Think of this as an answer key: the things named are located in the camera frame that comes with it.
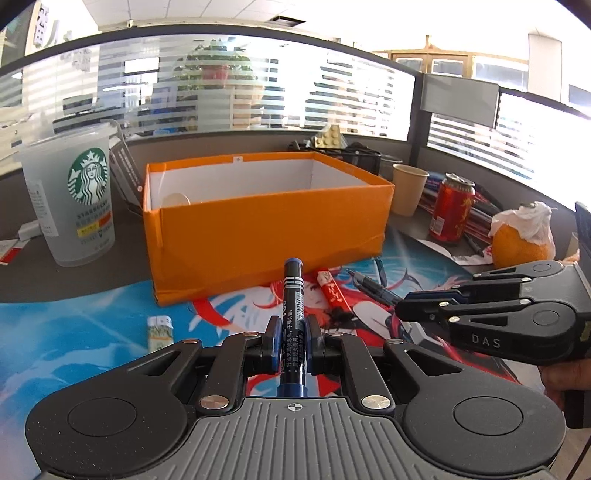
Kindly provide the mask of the person right hand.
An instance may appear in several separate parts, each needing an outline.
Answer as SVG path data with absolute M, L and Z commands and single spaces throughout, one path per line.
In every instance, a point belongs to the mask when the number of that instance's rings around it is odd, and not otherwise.
M 539 372 L 545 394 L 561 409 L 564 409 L 565 392 L 587 391 L 591 388 L 591 359 L 540 366 Z

